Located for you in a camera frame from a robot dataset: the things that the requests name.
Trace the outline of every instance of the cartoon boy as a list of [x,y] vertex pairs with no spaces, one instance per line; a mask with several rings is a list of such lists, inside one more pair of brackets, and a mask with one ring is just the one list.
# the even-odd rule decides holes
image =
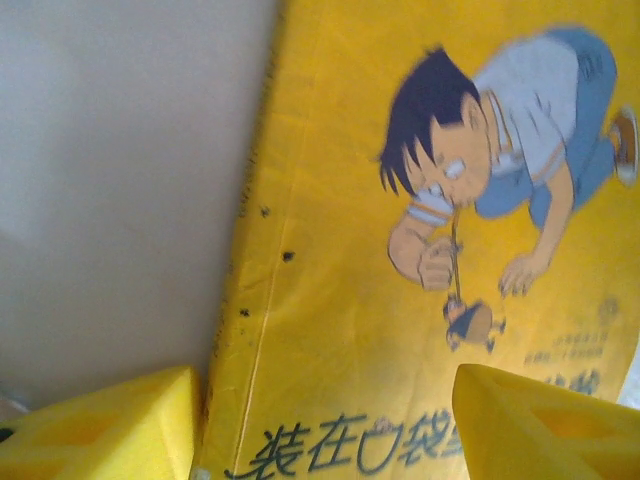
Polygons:
[[389,239],[396,269],[425,290],[451,283],[451,238],[433,239],[454,209],[485,218],[527,202],[540,234],[502,274],[503,295],[525,294],[548,268],[571,214],[614,170],[638,172],[637,122],[604,116],[616,82],[605,43],[583,28],[556,28],[501,50],[471,80],[443,49],[429,53],[400,87],[380,155],[382,183],[413,197]]
[[452,352],[460,346],[460,342],[483,344],[489,353],[493,352],[496,339],[490,337],[492,330],[501,334],[507,326],[507,321],[494,323],[491,309],[482,302],[476,302],[470,308],[456,295],[449,295],[447,303],[442,309],[444,319],[449,323],[447,329],[447,344]]

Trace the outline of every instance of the shoe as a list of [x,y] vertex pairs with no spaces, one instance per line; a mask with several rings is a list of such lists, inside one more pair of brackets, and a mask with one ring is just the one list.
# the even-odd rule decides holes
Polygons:
[[610,130],[617,136],[616,173],[620,181],[630,187],[638,178],[638,120],[631,107],[620,109]]

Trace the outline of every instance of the white shirt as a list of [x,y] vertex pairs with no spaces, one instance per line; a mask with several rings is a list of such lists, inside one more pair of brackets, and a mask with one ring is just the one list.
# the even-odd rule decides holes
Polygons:
[[[520,40],[498,52],[474,84],[490,92],[498,122],[502,152],[492,159],[491,175],[526,168],[534,187],[546,183],[565,161],[575,129],[576,52],[544,35]],[[409,214],[434,226],[445,225],[452,213],[452,205],[426,188],[409,207]]]

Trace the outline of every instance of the yellow book cover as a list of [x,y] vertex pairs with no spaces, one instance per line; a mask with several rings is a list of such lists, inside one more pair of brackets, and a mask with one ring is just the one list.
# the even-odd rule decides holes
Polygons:
[[615,401],[638,45],[637,0],[283,2],[193,477],[467,478],[461,363]]

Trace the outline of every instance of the book spine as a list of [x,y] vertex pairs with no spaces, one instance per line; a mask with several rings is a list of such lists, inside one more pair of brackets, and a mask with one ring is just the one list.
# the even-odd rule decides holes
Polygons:
[[288,1],[281,1],[278,7],[253,141],[244,171],[231,262],[213,340],[194,478],[209,478],[202,472],[217,478],[222,469],[234,467],[259,354],[273,281],[272,264],[276,261],[273,252],[278,247],[282,230],[275,224],[277,219],[268,222],[277,200],[272,199],[272,206],[260,204],[259,192],[268,189],[269,183],[262,178],[261,159],[264,159],[265,123],[272,103],[288,6]]

